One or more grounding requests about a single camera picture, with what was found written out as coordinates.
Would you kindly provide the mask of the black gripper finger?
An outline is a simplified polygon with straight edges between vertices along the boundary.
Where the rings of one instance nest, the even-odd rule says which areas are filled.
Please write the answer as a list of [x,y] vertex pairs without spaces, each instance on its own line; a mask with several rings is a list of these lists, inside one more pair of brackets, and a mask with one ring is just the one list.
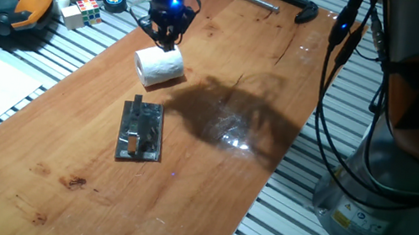
[[139,26],[145,33],[150,36],[154,43],[159,46],[159,48],[169,49],[171,45],[171,39],[168,35],[167,29],[162,28],[161,26],[154,27],[154,22],[149,19],[149,17],[144,17],[140,19]]
[[180,14],[175,16],[169,44],[167,45],[167,51],[173,51],[175,49],[175,45],[182,41],[183,35],[194,21],[194,17],[196,17],[196,13],[188,10],[183,10]]

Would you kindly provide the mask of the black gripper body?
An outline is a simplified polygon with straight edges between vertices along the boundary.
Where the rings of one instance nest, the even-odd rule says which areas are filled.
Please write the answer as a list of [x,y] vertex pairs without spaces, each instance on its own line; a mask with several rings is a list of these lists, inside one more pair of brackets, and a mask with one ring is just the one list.
[[161,27],[186,30],[195,17],[195,11],[185,0],[150,0],[150,20]]

